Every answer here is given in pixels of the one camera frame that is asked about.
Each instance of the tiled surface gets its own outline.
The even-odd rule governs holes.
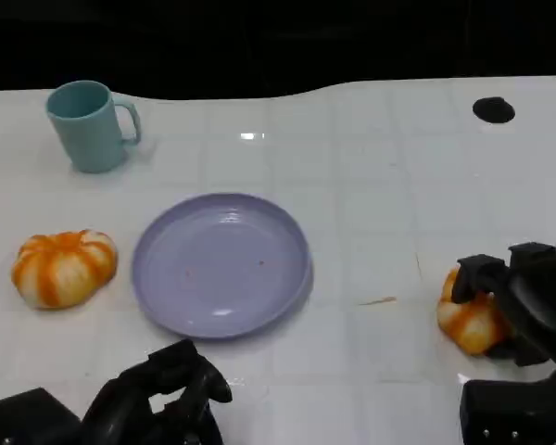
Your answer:
[[[472,114],[503,95],[507,125]],[[252,338],[199,344],[234,389],[214,406],[228,445],[459,445],[467,378],[533,380],[467,358],[435,305],[454,261],[556,243],[556,79],[353,83],[255,101],[135,98],[146,138],[112,173],[81,175],[57,143],[47,92],[0,93],[0,398],[45,386],[82,415],[108,377],[177,337],[133,299],[133,247],[199,193],[272,199],[310,241],[316,283],[295,316]],[[124,131],[129,128],[122,116]],[[37,313],[8,271],[35,233],[93,227],[120,250],[112,283],[73,311]],[[395,297],[396,302],[364,305]]]

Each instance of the teal mug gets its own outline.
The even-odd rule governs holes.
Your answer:
[[[77,81],[57,88],[45,105],[64,150],[80,172],[107,172],[128,156],[128,147],[140,142],[142,129],[136,107],[127,100],[113,99],[99,82]],[[115,107],[130,112],[136,136],[121,135]]]

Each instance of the orange and white pumpkin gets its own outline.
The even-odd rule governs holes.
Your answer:
[[[115,274],[118,252],[92,230],[35,235],[19,250],[11,278],[30,305],[61,309],[88,299]]]
[[[472,301],[463,304],[451,301],[458,271],[459,267],[451,270],[443,285],[436,307],[438,325],[464,352],[470,355],[483,354],[510,337],[512,330],[497,308],[492,294],[479,292]]]

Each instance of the mug handle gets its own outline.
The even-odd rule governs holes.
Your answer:
[[[130,113],[132,117],[133,127],[136,130],[136,136],[130,139],[124,139],[123,143],[128,146],[136,146],[142,140],[142,125],[140,124],[140,116],[138,116],[138,111],[134,104],[125,99],[115,99],[114,105],[116,107],[124,107]]]

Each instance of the purple plate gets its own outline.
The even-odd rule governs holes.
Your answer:
[[[305,299],[312,281],[298,224],[248,195],[179,203],[150,224],[133,254],[142,309],[188,337],[237,337],[261,328]]]

